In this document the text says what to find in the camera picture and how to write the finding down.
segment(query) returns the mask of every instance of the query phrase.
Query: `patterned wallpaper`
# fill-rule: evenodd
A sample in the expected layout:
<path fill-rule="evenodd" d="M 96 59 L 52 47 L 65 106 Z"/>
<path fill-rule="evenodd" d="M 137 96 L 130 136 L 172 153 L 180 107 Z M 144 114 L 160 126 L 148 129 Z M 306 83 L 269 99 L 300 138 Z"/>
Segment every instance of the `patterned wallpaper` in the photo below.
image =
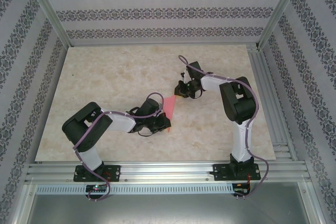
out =
<path fill-rule="evenodd" d="M 0 223 L 11 220 L 66 49 L 37 0 L 0 0 Z"/>
<path fill-rule="evenodd" d="M 264 55 L 327 223 L 336 223 L 336 0 L 290 0 Z"/>
<path fill-rule="evenodd" d="M 279 0 L 50 0 L 74 45 L 257 42 Z"/>

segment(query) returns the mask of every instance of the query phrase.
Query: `purple cable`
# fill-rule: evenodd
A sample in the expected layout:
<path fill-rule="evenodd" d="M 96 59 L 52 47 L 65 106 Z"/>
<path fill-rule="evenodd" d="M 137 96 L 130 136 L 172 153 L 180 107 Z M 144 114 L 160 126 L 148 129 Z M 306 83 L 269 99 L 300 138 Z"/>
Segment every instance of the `purple cable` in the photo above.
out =
<path fill-rule="evenodd" d="M 88 194 L 88 198 L 89 198 L 89 201 L 100 201 L 100 200 L 103 200 L 105 198 L 107 198 L 109 196 L 109 194 L 111 193 L 111 185 L 110 183 L 104 179 L 103 177 L 101 177 L 100 175 L 98 175 L 97 173 L 95 173 L 94 171 L 92 171 L 83 161 L 83 159 L 80 157 L 78 151 L 77 151 L 77 147 L 83 142 L 83 140 L 87 137 L 87 135 L 90 133 L 90 131 L 92 130 L 92 128 L 96 125 L 96 123 L 99 121 L 99 119 L 101 119 L 104 115 L 107 115 L 107 114 L 117 114 L 117 115 L 124 115 L 126 117 L 129 117 L 129 118 L 138 118 L 138 119 L 141 119 L 141 118 L 150 118 L 151 116 L 155 116 L 157 114 L 159 114 L 162 110 L 163 110 L 163 103 L 164 103 L 164 98 L 163 98 L 163 95 L 161 95 L 160 93 L 158 92 L 153 92 L 153 93 L 150 93 L 146 100 L 154 95 L 154 94 L 158 94 L 160 97 L 161 97 L 161 100 L 162 100 L 162 104 L 159 106 L 159 109 L 157 111 L 155 111 L 153 114 L 150 114 L 150 115 L 144 115 L 144 116 L 136 116 L 136 115 L 129 115 L 127 113 L 122 113 L 122 112 L 118 112 L 118 111 L 105 111 L 103 113 L 101 113 L 95 120 L 94 122 L 90 125 L 90 127 L 86 130 L 86 132 L 84 133 L 84 135 L 80 138 L 80 140 L 77 142 L 77 144 L 75 144 L 75 146 L 72 148 L 73 151 L 75 152 L 76 156 L 78 157 L 78 159 L 80 160 L 80 162 L 82 163 L 83 167 L 88 171 L 90 172 L 91 174 L 95 175 L 97 178 L 100 178 L 103 182 L 105 182 L 105 184 L 107 185 L 108 187 L 108 192 L 101 196 L 99 199 L 92 199 L 90 198 L 90 195 L 93 191 L 89 191 L 89 194 Z"/>
<path fill-rule="evenodd" d="M 187 65 L 187 66 L 190 67 L 191 69 L 196 70 L 197 72 L 200 72 L 200 73 L 202 73 L 202 74 L 204 74 L 204 75 L 206 75 L 206 76 L 212 76 L 212 77 L 215 77 L 215 78 L 218 78 L 218 79 L 221 79 L 221 80 L 225 80 L 225 81 L 231 81 L 231 82 L 239 83 L 239 84 L 243 85 L 245 88 L 247 88 L 248 91 L 251 92 L 251 94 L 252 94 L 252 96 L 253 96 L 253 99 L 254 99 L 254 102 L 256 103 L 256 111 L 254 112 L 252 118 L 251 118 L 251 119 L 248 121 L 248 123 L 246 124 L 245 146 L 246 146 L 246 150 L 247 150 L 248 154 L 250 154 L 252 157 L 254 157 L 254 158 L 258 159 L 258 160 L 261 160 L 261 161 L 265 162 L 265 164 L 266 164 L 266 172 L 265 172 L 263 178 L 261 179 L 261 181 L 259 182 L 259 184 L 256 186 L 256 188 L 255 188 L 253 191 L 251 191 L 251 192 L 250 192 L 248 195 L 246 195 L 246 196 L 244 196 L 243 194 L 240 194 L 240 193 L 236 193 L 236 194 L 241 195 L 241 198 L 243 198 L 243 199 L 245 199 L 245 198 L 251 196 L 251 195 L 252 195 L 252 194 L 253 194 L 253 193 L 260 187 L 260 185 L 262 185 L 262 183 L 263 183 L 264 180 L 266 179 L 266 176 L 267 176 L 267 174 L 268 174 L 268 172 L 269 172 L 269 164 L 268 164 L 268 162 L 267 162 L 265 159 L 263 159 L 262 157 L 258 157 L 258 156 L 256 156 L 256 155 L 254 155 L 254 154 L 249 150 L 249 146 L 248 146 L 248 128 L 249 128 L 249 125 L 251 124 L 252 120 L 257 116 L 257 113 L 258 113 L 258 111 L 259 111 L 259 102 L 258 102 L 258 99 L 257 99 L 256 94 L 254 93 L 254 91 L 252 90 L 252 88 L 251 88 L 249 85 L 247 85 L 246 83 L 244 83 L 244 82 L 242 82 L 242 81 L 239 81 L 239 80 L 236 80 L 236 79 L 227 78 L 227 77 L 217 76 L 217 75 L 215 75 L 215 74 L 213 74 L 213 73 L 206 73 L 206 72 L 203 72 L 203 71 L 201 71 L 201 70 L 199 70 L 199 69 L 197 69 L 197 68 L 191 66 L 191 65 L 188 63 L 187 59 L 186 59 L 184 56 L 179 55 L 178 58 L 179 58 L 179 60 L 180 60 L 181 62 L 183 62 L 185 65 Z"/>

